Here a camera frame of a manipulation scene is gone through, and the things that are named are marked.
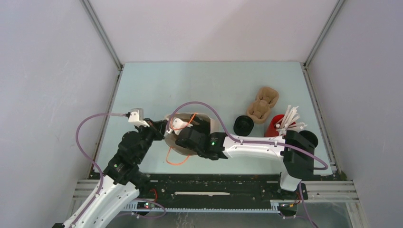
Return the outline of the paper bag orange handles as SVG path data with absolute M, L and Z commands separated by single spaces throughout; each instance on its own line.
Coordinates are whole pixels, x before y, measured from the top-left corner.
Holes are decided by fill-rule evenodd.
M 171 122 L 167 124 L 168 130 L 165 133 L 164 139 L 169 147 L 165 161 L 172 166 L 183 165 L 191 156 L 197 155 L 196 152 L 176 144 L 176 140 L 179 139 L 179 133 L 181 133 L 181 131 L 184 129 L 194 129 L 200 133 L 210 134 L 219 130 L 218 121 L 209 117 L 207 114 L 175 113 L 166 116 L 166 120 L 171 120 Z M 185 156 L 185 159 L 182 162 L 169 161 L 169 156 L 172 152 Z

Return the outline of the brown pulp cup carrier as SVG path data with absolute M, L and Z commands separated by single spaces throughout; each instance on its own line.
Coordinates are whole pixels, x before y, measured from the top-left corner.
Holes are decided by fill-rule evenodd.
M 246 110 L 246 115 L 255 124 L 264 124 L 271 113 L 271 109 L 279 99 L 279 92 L 270 87 L 262 87 L 256 94 L 253 101 Z

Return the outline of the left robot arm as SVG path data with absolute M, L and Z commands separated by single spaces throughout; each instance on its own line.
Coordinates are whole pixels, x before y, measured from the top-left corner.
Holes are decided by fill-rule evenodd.
M 167 120 L 147 118 L 145 124 L 122 136 L 94 190 L 70 218 L 54 224 L 55 228 L 105 228 L 129 202 L 148 196 L 150 179 L 139 165 L 152 143 L 164 139 Z

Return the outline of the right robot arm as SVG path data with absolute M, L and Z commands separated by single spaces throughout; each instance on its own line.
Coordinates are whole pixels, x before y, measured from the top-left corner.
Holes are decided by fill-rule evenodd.
M 295 193 L 302 180 L 314 175 L 318 139 L 310 131 L 286 131 L 285 135 L 266 138 L 243 137 L 224 132 L 205 133 L 194 124 L 175 118 L 169 132 L 176 136 L 176 146 L 205 159 L 254 157 L 284 164 L 285 171 L 280 173 L 276 186 L 277 194 L 284 199 Z

